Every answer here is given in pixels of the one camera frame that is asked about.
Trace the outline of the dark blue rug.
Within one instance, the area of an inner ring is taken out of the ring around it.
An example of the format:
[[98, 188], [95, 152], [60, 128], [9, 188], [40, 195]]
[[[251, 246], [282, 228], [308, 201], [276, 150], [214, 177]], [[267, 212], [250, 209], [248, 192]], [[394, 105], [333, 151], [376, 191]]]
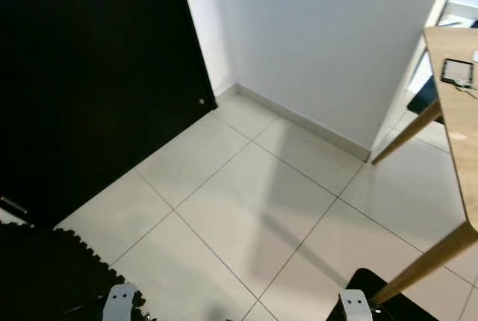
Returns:
[[427, 109], [433, 102], [436, 102], [439, 99], [439, 93], [435, 85], [434, 76], [428, 78], [426, 83], [419, 89], [419, 92], [406, 104], [406, 109], [410, 110], [416, 115], [420, 115], [424, 110]]

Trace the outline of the tapered wooden table leg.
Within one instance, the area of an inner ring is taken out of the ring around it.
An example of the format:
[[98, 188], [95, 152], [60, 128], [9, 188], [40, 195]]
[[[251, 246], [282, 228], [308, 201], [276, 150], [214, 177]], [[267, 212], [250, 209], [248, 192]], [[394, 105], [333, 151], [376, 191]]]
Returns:
[[391, 141], [391, 143], [389, 143], [385, 149], [383, 149], [378, 156], [371, 161], [371, 163], [373, 165], [380, 163], [380, 161], [384, 160], [397, 149], [402, 147], [404, 143], [407, 143], [407, 141], [416, 137], [417, 134], [419, 134], [420, 131], [427, 127], [432, 121], [439, 119], [441, 115], [443, 115], [443, 112], [441, 112], [441, 103], [439, 100], [434, 100], [434, 102], [424, 108], [416, 119], [413, 119], [409, 125], [407, 125], [402, 132], [396, 136], [396, 139]]
[[419, 282], [433, 271], [443, 267], [448, 261], [458, 257], [468, 247], [478, 242], [478, 230], [470, 222], [462, 222], [439, 243], [413, 260], [406, 269], [373, 295], [370, 303], [383, 305], [389, 299], [402, 293], [407, 287]]

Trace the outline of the black door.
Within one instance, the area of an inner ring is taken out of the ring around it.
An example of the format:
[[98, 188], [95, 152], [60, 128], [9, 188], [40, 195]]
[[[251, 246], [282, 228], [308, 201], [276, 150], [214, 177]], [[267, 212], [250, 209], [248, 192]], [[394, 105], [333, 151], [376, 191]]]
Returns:
[[57, 225], [217, 107], [187, 0], [7, 1], [1, 197], [20, 219]]

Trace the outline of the light wooden table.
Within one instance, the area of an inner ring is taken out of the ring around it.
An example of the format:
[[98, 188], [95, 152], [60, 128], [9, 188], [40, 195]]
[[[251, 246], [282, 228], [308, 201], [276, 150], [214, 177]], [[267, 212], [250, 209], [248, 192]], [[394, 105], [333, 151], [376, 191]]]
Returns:
[[441, 81], [447, 59], [471, 62], [478, 86], [478, 28], [429, 27], [423, 30], [444, 117], [450, 153], [456, 170], [465, 218], [478, 231], [478, 91], [469, 95]]

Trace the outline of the black floor mat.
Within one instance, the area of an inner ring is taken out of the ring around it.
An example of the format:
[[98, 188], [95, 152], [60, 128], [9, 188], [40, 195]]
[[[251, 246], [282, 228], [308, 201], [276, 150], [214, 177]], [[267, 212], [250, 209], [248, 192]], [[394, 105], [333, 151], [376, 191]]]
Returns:
[[[345, 288], [358, 288], [363, 291], [367, 298], [367, 295], [378, 293], [385, 286], [385, 280], [382, 280], [372, 270], [357, 269]], [[370, 300], [367, 301], [373, 312], [373, 321], [437, 321], [437, 318], [434, 318], [429, 312], [402, 293], [389, 299], [383, 305], [376, 305], [370, 303]], [[338, 304], [339, 297], [326, 321], [341, 321], [341, 318], [334, 315]]]

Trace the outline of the black foam puzzle mat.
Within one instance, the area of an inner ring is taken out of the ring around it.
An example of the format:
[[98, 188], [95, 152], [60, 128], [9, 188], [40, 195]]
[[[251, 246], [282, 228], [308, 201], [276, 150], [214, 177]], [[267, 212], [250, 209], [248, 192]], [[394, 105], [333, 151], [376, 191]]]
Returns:
[[126, 279], [62, 228], [2, 223], [1, 321], [102, 321], [112, 287]]

